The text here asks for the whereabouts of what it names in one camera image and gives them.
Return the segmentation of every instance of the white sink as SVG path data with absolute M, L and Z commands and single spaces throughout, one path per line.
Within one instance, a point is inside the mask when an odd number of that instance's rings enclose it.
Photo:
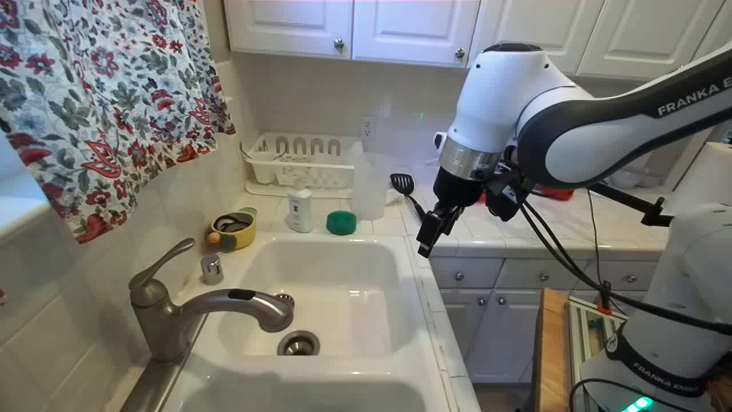
M 210 313 L 165 410 L 449 410 L 410 251 L 399 237 L 258 237 L 223 257 L 223 285 L 289 293 L 295 321 L 265 333 Z M 308 330 L 316 356 L 276 354 Z

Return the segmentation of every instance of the cabinet handle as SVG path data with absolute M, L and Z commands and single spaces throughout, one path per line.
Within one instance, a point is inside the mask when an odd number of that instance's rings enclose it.
M 334 39 L 334 47 L 340 53 L 346 47 L 342 39 Z
M 633 275 L 625 275 L 625 276 L 621 276 L 621 281 L 625 281 L 625 284 L 636 284 L 636 281 L 637 281 L 637 276 L 633 276 Z

